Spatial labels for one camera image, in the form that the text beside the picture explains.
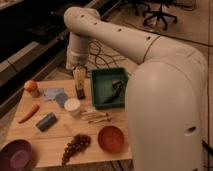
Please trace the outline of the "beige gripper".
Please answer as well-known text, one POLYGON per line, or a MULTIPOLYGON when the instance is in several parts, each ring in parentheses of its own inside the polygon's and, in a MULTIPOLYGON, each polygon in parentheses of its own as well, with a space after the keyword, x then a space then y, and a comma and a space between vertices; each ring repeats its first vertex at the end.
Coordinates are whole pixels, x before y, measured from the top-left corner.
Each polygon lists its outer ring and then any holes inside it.
POLYGON ((76 84, 76 93, 78 99, 85 99, 84 81, 86 79, 86 68, 84 66, 77 66, 73 70, 74 81, 76 84))

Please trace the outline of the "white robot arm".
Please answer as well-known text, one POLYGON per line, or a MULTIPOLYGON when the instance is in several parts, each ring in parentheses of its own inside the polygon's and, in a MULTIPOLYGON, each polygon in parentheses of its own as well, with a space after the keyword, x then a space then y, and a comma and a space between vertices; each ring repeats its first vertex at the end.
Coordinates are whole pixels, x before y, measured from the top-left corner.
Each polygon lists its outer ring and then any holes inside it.
POLYGON ((138 64, 125 93, 135 171, 203 171, 203 54, 164 36, 103 22, 91 8, 69 8, 64 22, 71 31, 69 62, 84 64, 86 42, 95 38, 138 64))

